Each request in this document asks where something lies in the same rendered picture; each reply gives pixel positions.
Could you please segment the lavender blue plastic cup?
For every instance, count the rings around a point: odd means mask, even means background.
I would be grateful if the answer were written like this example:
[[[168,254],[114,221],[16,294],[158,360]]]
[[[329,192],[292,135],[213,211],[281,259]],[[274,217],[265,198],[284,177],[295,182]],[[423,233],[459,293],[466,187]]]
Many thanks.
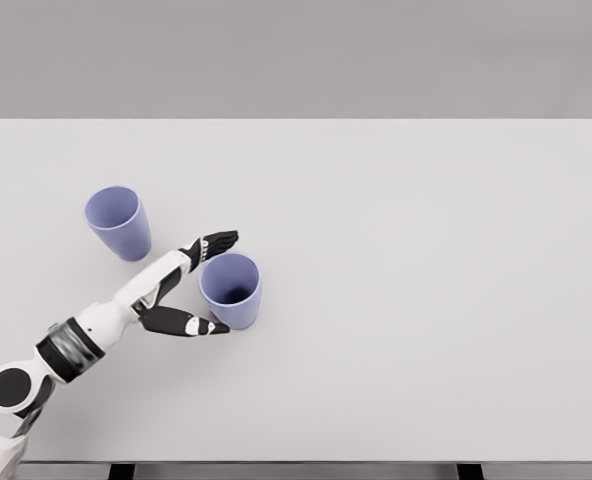
[[[240,253],[224,253],[209,260],[199,276],[199,288],[208,308],[233,330],[249,328],[262,299],[258,265]]]
[[[122,260],[139,261],[149,253],[149,221],[133,189],[115,185],[95,192],[85,204],[84,218],[100,241]]]

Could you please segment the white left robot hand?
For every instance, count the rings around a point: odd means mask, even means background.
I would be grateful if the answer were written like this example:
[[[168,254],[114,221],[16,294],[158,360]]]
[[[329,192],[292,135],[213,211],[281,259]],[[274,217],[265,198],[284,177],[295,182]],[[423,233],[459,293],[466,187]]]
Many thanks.
[[[172,250],[133,277],[115,298],[129,307],[145,330],[153,333],[182,337],[226,334],[230,328],[224,323],[163,306],[161,301],[184,276],[208,260],[226,253],[238,240],[236,230],[223,231]]]

